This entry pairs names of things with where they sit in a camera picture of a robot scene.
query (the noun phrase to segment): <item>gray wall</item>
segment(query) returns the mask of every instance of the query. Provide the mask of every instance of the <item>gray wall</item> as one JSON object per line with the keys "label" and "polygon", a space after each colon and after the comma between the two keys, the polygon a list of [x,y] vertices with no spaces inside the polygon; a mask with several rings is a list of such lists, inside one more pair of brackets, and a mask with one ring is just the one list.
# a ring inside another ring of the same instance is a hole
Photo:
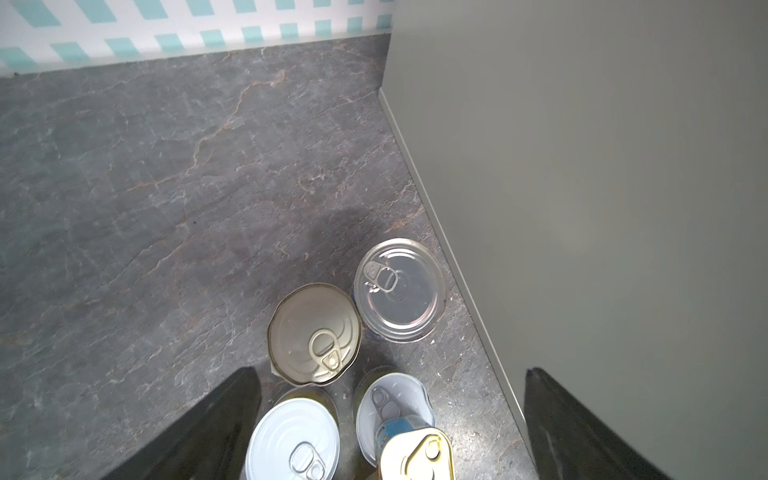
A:
{"label": "gray wall", "polygon": [[521,429],[541,366],[674,478],[765,478],[767,5],[399,5],[382,102]]}

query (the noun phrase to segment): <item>round can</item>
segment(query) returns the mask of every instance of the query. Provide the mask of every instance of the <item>round can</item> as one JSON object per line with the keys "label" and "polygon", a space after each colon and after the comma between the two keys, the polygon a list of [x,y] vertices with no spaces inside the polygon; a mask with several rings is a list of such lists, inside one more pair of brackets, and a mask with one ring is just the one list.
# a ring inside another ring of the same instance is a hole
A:
{"label": "round can", "polygon": [[447,296],[437,258],[406,238],[369,250],[357,268],[354,293],[362,320],[393,342],[413,342],[433,331]]}
{"label": "round can", "polygon": [[455,480],[451,442],[438,429],[416,429],[393,436],[380,458],[381,480]]}
{"label": "round can", "polygon": [[267,329],[272,370],[295,386],[327,385],[357,357],[362,322],[349,296],[328,283],[288,295]]}
{"label": "round can", "polygon": [[393,367],[379,367],[363,376],[353,401],[357,442],[362,456],[373,466],[377,465],[376,431],[384,421],[418,415],[428,426],[435,425],[435,412],[424,385]]}
{"label": "round can", "polygon": [[336,406],[317,387],[286,393],[250,437],[248,480],[331,480],[339,464]]}
{"label": "round can", "polygon": [[426,429],[429,426],[418,415],[406,415],[387,420],[376,429],[376,459],[382,458],[382,450],[395,435]]}

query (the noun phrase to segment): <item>teal and white checkered wall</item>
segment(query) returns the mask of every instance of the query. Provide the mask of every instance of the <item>teal and white checkered wall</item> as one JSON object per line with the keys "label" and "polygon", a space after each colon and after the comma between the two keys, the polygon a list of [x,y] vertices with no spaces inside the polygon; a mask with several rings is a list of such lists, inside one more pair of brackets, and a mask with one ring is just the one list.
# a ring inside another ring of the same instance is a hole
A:
{"label": "teal and white checkered wall", "polygon": [[0,0],[0,74],[390,31],[396,0]]}

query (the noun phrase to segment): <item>marble surface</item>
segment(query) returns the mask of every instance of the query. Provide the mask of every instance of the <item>marble surface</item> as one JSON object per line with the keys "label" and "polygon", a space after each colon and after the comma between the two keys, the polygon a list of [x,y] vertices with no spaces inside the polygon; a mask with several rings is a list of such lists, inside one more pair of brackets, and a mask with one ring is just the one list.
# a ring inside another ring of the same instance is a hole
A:
{"label": "marble surface", "polygon": [[389,37],[0,79],[0,478],[99,478],[239,366],[261,414],[289,386],[266,326],[298,286],[351,292],[362,255],[423,242],[449,278],[436,331],[367,333],[327,387],[336,477],[368,472],[352,393],[420,378],[457,478],[535,470],[376,92]]}

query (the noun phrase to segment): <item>silver pull tab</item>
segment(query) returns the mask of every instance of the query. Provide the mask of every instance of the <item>silver pull tab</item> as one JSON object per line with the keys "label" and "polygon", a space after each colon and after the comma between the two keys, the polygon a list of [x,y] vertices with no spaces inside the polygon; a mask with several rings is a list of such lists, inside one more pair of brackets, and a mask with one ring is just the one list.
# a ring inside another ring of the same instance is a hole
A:
{"label": "silver pull tab", "polygon": [[382,291],[389,293],[397,285],[397,272],[386,265],[377,262],[368,262],[362,268],[362,273],[371,281],[369,288],[371,293]]}
{"label": "silver pull tab", "polygon": [[[402,408],[400,408],[400,404],[397,403],[397,400],[391,397],[389,392],[380,386],[375,386],[373,387],[373,390],[371,390],[371,400],[373,401],[373,406],[376,407],[376,411],[379,413],[379,417],[384,422],[396,419],[402,413]],[[387,405],[389,405],[389,411],[387,412],[387,415],[385,415],[384,407]]]}
{"label": "silver pull tab", "polygon": [[288,460],[290,469],[305,480],[325,480],[326,466],[315,447],[309,442],[296,445]]}
{"label": "silver pull tab", "polygon": [[[330,350],[323,353],[320,357],[315,353],[315,340],[321,335],[327,335],[333,340]],[[337,372],[341,368],[342,352],[339,347],[339,337],[328,329],[320,329],[312,334],[310,337],[310,356],[321,367],[328,369],[330,372]]]}

